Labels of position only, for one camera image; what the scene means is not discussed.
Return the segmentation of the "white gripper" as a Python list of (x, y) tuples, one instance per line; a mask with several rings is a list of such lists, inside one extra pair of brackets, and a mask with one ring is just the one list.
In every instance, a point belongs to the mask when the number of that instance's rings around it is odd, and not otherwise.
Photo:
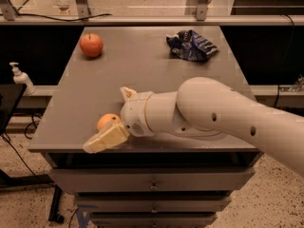
[(83, 149), (85, 152), (98, 153), (105, 151), (126, 142), (130, 134), (135, 137), (154, 135), (145, 117), (145, 107), (153, 92), (137, 92), (126, 86), (121, 87), (120, 91), (124, 99), (121, 110), (123, 123), (107, 123), (97, 134), (84, 143)]

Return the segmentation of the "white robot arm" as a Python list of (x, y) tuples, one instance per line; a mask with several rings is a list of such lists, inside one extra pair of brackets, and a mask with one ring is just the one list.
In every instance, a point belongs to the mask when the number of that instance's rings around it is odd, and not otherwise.
[(304, 175), (304, 119), (260, 104), (211, 78), (196, 77), (175, 92), (122, 87), (121, 119), (106, 121), (83, 145), (87, 153), (117, 146), (130, 136), (170, 133), (184, 138), (232, 135)]

